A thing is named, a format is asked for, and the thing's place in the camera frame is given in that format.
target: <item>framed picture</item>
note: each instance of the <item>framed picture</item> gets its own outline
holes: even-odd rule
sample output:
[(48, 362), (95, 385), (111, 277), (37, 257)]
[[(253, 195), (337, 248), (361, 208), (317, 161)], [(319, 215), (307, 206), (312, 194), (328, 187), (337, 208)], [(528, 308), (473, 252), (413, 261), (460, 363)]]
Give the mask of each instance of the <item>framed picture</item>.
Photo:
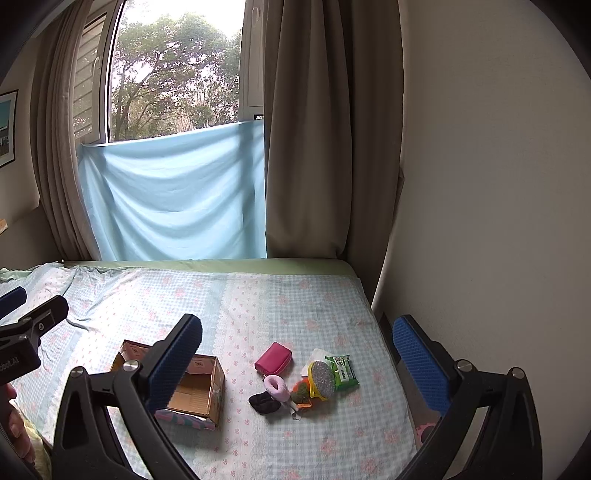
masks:
[(14, 118), (17, 92), (0, 95), (0, 168), (14, 161)]

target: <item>window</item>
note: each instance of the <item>window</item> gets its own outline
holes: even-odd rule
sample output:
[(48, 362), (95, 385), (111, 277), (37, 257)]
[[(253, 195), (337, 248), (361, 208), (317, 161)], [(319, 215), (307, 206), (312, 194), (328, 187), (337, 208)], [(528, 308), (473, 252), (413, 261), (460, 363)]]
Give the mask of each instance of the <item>window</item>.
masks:
[(105, 70), (114, 14), (122, 0), (95, 0), (82, 32), (74, 77), (74, 137), (82, 143), (104, 141)]
[(82, 32), (78, 57), (76, 59), (76, 77), (74, 78), (74, 137), (83, 138), (93, 132), (93, 93), (96, 93), (95, 73), (100, 61), (98, 47), (105, 27), (106, 15), (90, 22)]
[(80, 39), (78, 141), (114, 142), (262, 115), (262, 0), (95, 0)]

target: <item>open cardboard box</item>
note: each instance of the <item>open cardboard box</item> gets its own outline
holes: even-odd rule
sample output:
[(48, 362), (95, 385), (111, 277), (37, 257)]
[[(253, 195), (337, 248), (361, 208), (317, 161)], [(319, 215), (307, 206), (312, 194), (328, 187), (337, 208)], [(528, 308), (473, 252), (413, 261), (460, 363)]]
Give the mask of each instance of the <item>open cardboard box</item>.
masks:
[[(141, 361), (149, 349), (149, 345), (124, 340), (111, 371), (120, 369), (127, 360)], [(222, 408), (223, 382), (223, 369), (217, 357), (195, 354), (167, 408), (158, 410), (154, 416), (198, 429), (215, 430)]]

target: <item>tree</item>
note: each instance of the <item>tree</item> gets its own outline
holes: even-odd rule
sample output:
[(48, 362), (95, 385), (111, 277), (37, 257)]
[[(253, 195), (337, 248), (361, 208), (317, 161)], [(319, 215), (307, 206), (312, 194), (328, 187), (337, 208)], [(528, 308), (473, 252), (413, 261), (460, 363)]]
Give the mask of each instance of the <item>tree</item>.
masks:
[(241, 33), (203, 17), (122, 22), (112, 63), (111, 140), (158, 137), (238, 117)]

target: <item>green bed sheet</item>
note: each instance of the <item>green bed sheet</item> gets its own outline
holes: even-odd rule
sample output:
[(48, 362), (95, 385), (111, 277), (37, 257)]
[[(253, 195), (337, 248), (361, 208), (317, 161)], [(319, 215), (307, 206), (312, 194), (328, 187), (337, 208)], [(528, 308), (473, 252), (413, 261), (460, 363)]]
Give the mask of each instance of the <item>green bed sheet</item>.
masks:
[(263, 273), (272, 275), (346, 275), (356, 277), (342, 260), (321, 258), (251, 258), (246, 260), (155, 260), (139, 262), (66, 262), (66, 267), (86, 265), (99, 268), (159, 268), (217, 273)]

